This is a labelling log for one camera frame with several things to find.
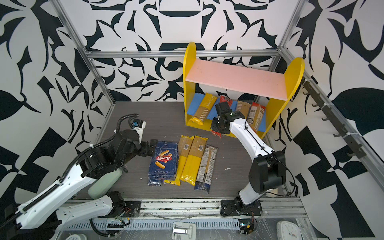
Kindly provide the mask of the small red spaghetti bag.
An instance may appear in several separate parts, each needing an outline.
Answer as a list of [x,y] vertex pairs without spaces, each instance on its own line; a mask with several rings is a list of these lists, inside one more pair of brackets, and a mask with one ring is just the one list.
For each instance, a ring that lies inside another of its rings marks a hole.
[[258,129],[262,123],[265,110],[265,106],[262,106],[258,103],[252,103],[247,122],[255,133],[258,132]]

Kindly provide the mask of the blue Barilla pasta box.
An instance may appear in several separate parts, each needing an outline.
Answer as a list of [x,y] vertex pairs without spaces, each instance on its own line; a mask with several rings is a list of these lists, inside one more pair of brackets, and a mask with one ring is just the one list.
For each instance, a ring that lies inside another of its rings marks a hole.
[[178,143],[158,141],[151,157],[148,176],[152,180],[173,181],[179,163]]

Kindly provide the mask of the yellow spaghetti bag front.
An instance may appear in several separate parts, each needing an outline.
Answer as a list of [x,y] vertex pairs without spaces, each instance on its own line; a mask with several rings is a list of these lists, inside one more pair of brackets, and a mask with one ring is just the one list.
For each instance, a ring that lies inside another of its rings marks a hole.
[[237,101],[236,111],[239,111],[243,114],[245,119],[247,119],[249,115],[249,111],[251,109],[251,104],[243,101]]

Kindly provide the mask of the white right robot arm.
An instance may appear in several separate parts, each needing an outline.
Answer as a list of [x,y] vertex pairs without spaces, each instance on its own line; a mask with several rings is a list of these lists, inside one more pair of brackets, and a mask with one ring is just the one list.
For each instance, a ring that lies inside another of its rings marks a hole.
[[225,113],[213,118],[211,130],[220,134],[235,135],[252,160],[248,175],[249,183],[238,192],[231,211],[221,210],[223,217],[233,214],[252,215],[253,210],[258,208],[256,205],[260,203],[260,198],[266,194],[278,197],[292,196],[294,190],[284,195],[273,192],[286,183],[286,173],[292,174],[286,166],[284,153],[274,151],[265,144],[240,112]]

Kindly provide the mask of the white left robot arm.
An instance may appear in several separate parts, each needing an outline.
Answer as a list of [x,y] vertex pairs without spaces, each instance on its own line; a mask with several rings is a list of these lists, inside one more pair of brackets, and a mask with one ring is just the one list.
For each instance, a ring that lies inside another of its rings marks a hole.
[[73,207],[63,204],[80,190],[132,160],[152,157],[158,140],[142,142],[135,130],[116,132],[88,147],[66,168],[63,175],[35,198],[19,205],[1,224],[2,240],[50,239],[63,228],[98,217],[117,217],[126,203],[118,191]]

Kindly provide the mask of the long red spaghetti bag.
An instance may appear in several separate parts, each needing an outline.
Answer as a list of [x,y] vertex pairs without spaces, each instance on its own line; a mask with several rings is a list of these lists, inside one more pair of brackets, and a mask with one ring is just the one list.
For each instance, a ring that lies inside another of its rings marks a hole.
[[[225,96],[220,96],[220,102],[219,103],[222,103],[222,102],[228,102],[229,106],[231,106],[231,104],[232,104],[232,100],[230,100],[229,98],[227,98]],[[227,117],[227,118],[231,117],[231,113],[225,114],[224,117]],[[223,117],[218,117],[217,111],[216,111],[216,116],[214,118],[223,118]],[[211,130],[211,132],[213,133],[213,135],[215,135],[219,138],[221,138],[222,135],[225,135],[225,134],[220,134],[220,133],[214,132],[212,130]]]

